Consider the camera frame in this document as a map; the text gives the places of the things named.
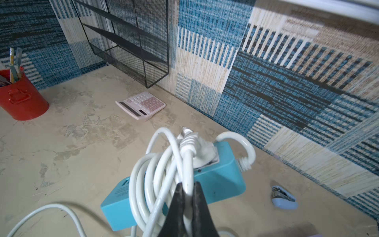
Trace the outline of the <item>teal power strip with cord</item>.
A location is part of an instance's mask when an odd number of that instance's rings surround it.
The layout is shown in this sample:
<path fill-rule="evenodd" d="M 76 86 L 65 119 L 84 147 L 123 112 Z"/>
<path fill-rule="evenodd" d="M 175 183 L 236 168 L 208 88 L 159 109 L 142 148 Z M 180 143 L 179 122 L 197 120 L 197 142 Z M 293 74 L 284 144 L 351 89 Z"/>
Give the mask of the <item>teal power strip with cord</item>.
<path fill-rule="evenodd" d="M 137 228 L 145 237 L 158 237 L 177 184 L 185 193 L 184 224 L 192 236 L 192 197 L 195 182 L 207 204 L 241 195 L 246 190 L 243 172 L 256 160 L 253 145 L 242 135 L 223 132 L 215 141 L 183 128 L 178 136 L 165 128 L 153 135 L 145 155 L 131 175 L 122 179 L 100 208 L 113 231 Z"/>

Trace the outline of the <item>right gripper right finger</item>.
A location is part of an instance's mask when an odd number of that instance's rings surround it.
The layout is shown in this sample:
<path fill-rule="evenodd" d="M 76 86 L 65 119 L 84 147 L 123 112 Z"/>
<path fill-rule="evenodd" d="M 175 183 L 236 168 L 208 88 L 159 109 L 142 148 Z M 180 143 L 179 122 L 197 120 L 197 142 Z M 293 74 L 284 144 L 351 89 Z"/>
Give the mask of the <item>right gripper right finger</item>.
<path fill-rule="evenodd" d="M 199 182 L 193 188 L 191 226 L 193 237 L 219 237 Z"/>

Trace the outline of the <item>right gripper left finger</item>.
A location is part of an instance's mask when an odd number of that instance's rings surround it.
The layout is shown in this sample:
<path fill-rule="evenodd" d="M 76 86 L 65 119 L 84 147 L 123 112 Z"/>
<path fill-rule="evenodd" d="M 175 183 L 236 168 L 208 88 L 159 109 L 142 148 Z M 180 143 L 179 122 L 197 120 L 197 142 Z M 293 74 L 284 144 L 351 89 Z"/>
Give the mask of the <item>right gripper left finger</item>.
<path fill-rule="evenodd" d="M 188 237 L 184 224 L 185 193 L 182 183 L 177 184 L 159 237 Z"/>

